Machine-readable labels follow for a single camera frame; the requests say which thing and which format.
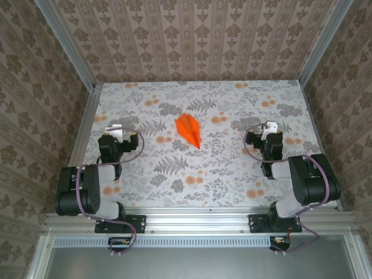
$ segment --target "vented metal strip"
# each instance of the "vented metal strip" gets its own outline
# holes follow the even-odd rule
[[[56,237],[54,248],[107,248],[109,237]],[[138,236],[137,248],[270,247],[270,237],[146,237]]]

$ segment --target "black mounting bracket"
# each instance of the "black mounting bracket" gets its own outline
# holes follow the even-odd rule
[[[270,205],[267,214],[248,215],[251,234],[254,233],[301,233],[302,227],[297,225],[295,218],[280,218],[276,211],[276,202]]]
[[[130,223],[137,234],[144,234],[146,229],[146,215],[126,215],[124,206],[119,204],[119,217],[115,221]],[[110,222],[97,221],[94,232],[96,234],[130,234],[131,228],[125,224],[114,224]]]

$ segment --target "metal base plate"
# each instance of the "metal base plate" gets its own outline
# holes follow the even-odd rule
[[[285,231],[274,231],[267,221],[267,214],[251,214],[248,215],[249,229],[251,234],[254,233],[288,233],[288,229]],[[302,227],[300,225],[294,225],[291,228],[291,233],[301,233]]]
[[[127,215],[126,222],[135,227],[137,234],[144,234],[146,228],[146,215]],[[124,224],[113,224],[97,221],[94,232],[97,234],[130,234],[131,229]]]

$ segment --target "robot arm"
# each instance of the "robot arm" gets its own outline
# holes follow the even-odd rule
[[[326,156],[316,154],[311,157],[319,163],[327,176],[330,186],[327,202],[336,201],[341,196],[341,188]],[[292,181],[293,193],[276,203],[280,218],[294,217],[310,204],[321,202],[326,195],[326,186],[319,170],[310,160],[301,156],[273,163],[271,171],[274,179],[288,177]]]
[[[104,165],[91,164],[83,167],[80,175],[80,196],[86,213],[103,219],[125,220],[124,207],[117,202],[101,199],[100,184],[119,179],[120,162],[124,152],[136,150],[138,134],[130,136],[130,141],[123,140],[122,130],[110,131],[110,128],[121,128],[114,124],[106,129],[106,133],[98,140],[100,158]],[[65,167],[61,170],[55,199],[55,210],[58,215],[76,216],[80,209],[76,200],[76,167]]]
[[[273,202],[267,214],[249,215],[252,233],[301,232],[295,216],[311,204],[321,202],[326,196],[326,186],[319,169],[303,156],[289,157],[282,160],[282,132],[277,130],[274,121],[268,121],[262,134],[248,132],[247,144],[253,144],[262,154],[261,169],[270,180],[290,178],[293,192],[284,199]],[[324,170],[330,186],[328,201],[335,201],[341,196],[341,188],[336,176],[324,154],[311,156]]]

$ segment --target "cable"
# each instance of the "cable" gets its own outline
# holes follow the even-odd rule
[[[291,228],[288,226],[288,234],[287,234],[287,237],[289,239],[289,241],[291,240]]]
[[[256,125],[254,125],[254,126],[252,126],[252,127],[250,127],[250,128],[247,129],[247,131],[246,131],[246,133],[245,133],[245,135],[244,135],[244,140],[243,140],[244,148],[245,148],[247,154],[248,154],[250,157],[252,157],[254,160],[257,160],[257,161],[262,162],[262,163],[278,163],[278,162],[284,162],[284,161],[287,161],[288,158],[287,158],[287,159],[281,159],[281,160],[273,160],[273,161],[262,160],[262,159],[259,159],[259,158],[254,157],[254,156],[250,153],[248,147],[246,146],[246,138],[247,138],[247,136],[248,136],[248,132],[251,131],[253,128],[256,128],[256,127],[266,127],[266,128],[267,128],[267,125],[266,125],[266,123],[260,123],[260,124],[256,124]],[[315,205],[309,205],[308,207],[306,207],[306,208],[300,210],[300,211],[297,213],[297,215],[295,216],[295,220],[296,220],[296,222],[297,222],[297,223],[298,223],[302,228],[304,228],[304,229],[307,230],[308,232],[314,234],[314,235],[316,236],[316,238],[313,239],[313,240],[311,240],[311,241],[309,241],[309,242],[307,242],[307,243],[305,243],[305,244],[303,244],[303,245],[301,245],[301,246],[299,246],[299,247],[296,247],[296,248],[291,249],[291,250],[288,250],[288,251],[283,251],[283,250],[280,249],[279,247],[277,247],[277,246],[275,246],[275,245],[273,245],[273,244],[271,245],[272,247],[274,247],[274,248],[276,248],[277,250],[279,250],[280,252],[282,252],[283,255],[285,255],[286,253],[291,253],[291,252],[295,252],[295,251],[301,250],[301,249],[303,249],[303,248],[309,246],[310,244],[314,243],[315,241],[317,241],[317,240],[320,238],[320,236],[319,236],[315,231],[313,231],[313,230],[307,228],[306,226],[304,226],[304,225],[300,222],[298,216],[299,216],[300,214],[304,213],[304,212],[307,212],[308,210],[313,210],[314,208],[317,208],[318,206],[321,206],[321,205],[325,204],[325,203],[328,201],[328,198],[330,197],[330,185],[329,185],[329,182],[328,182],[328,178],[327,178],[327,175],[326,175],[326,173],[324,172],[323,168],[320,166],[320,164],[319,164],[317,161],[315,161],[312,157],[310,157],[309,155],[303,154],[303,155],[299,155],[299,156],[302,156],[302,157],[305,157],[305,158],[309,159],[309,160],[310,160],[313,164],[315,164],[315,166],[318,168],[318,170],[319,170],[319,172],[320,172],[320,174],[321,174],[321,176],[322,176],[322,178],[323,178],[323,180],[324,180],[325,196],[324,196],[324,199],[323,199],[321,202],[319,202],[319,203],[317,203],[317,204],[315,204]]]
[[[283,251],[282,249],[280,249],[278,246],[276,246],[276,245],[274,245],[274,244],[271,245],[271,247],[274,247],[276,250],[278,250],[279,252],[281,252],[283,255],[288,254],[288,253],[293,253],[293,252],[296,252],[296,251],[298,251],[298,250],[301,250],[301,249],[303,249],[303,248],[305,248],[305,247],[308,247],[310,244],[314,243],[315,241],[317,241],[317,240],[320,238],[320,236],[319,236],[315,231],[309,229],[309,228],[306,227],[304,224],[302,224],[302,223],[300,222],[300,220],[298,219],[298,217],[295,217],[295,220],[296,220],[296,222],[297,222],[297,223],[298,223],[302,228],[304,228],[304,229],[305,229],[306,231],[308,231],[309,233],[312,233],[313,235],[315,235],[315,238],[312,239],[312,240],[310,240],[309,242],[307,242],[307,243],[305,243],[305,244],[302,244],[302,245],[300,245],[300,246],[298,246],[298,247],[296,247],[296,248],[293,248],[293,249],[291,249],[291,250],[287,250],[287,251]]]
[[[118,241],[123,241],[124,238],[112,238],[110,240],[110,244],[109,244],[109,250],[111,252],[111,256],[113,256],[115,253],[117,253],[119,256],[121,255],[121,253],[125,253],[125,251],[128,249],[128,248],[125,248],[125,250],[121,251],[121,252],[115,252],[113,249],[112,249],[112,245],[115,243],[115,242],[118,242]]]
[[[93,164],[93,165],[107,166],[107,165],[124,164],[124,163],[128,163],[128,162],[131,162],[131,161],[135,160],[136,158],[138,158],[142,154],[142,151],[145,148],[145,139],[142,136],[142,134],[140,134],[139,132],[136,132],[136,131],[134,131],[132,129],[123,128],[123,127],[111,128],[111,129],[107,129],[106,131],[114,131],[114,130],[126,130],[126,131],[129,131],[129,132],[137,133],[141,137],[141,139],[142,139],[142,148],[141,148],[141,150],[135,156],[133,156],[131,159],[127,159],[127,160],[124,160],[124,161],[121,161],[121,162],[102,163],[102,164]],[[125,221],[116,221],[116,220],[111,220],[111,219],[104,219],[104,218],[99,218],[99,217],[90,215],[90,214],[86,213],[85,210],[84,210],[84,208],[83,208],[83,204],[81,203],[81,198],[80,198],[80,175],[81,175],[81,171],[83,170],[83,167],[85,167],[85,166],[87,166],[87,164],[81,165],[78,168],[77,174],[76,174],[76,201],[77,201],[77,205],[78,205],[78,207],[80,209],[80,212],[81,212],[81,214],[83,214],[84,217],[87,217],[87,218],[92,219],[92,220],[102,221],[102,222],[108,222],[108,223],[112,223],[112,224],[123,224],[123,225],[129,226],[131,228],[132,232],[133,232],[133,240],[132,240],[131,244],[129,244],[129,246],[127,247],[127,249],[125,249],[123,251],[123,253],[127,253],[133,247],[133,245],[135,244],[135,241],[137,240],[137,231],[136,231],[135,227],[133,227],[132,224],[130,224],[128,222],[125,222]],[[109,250],[111,251],[111,255],[114,255],[115,253],[117,255],[119,255],[119,253],[120,253],[120,255],[122,254],[121,252],[115,252],[115,251],[113,251],[112,250],[112,244],[110,245]]]

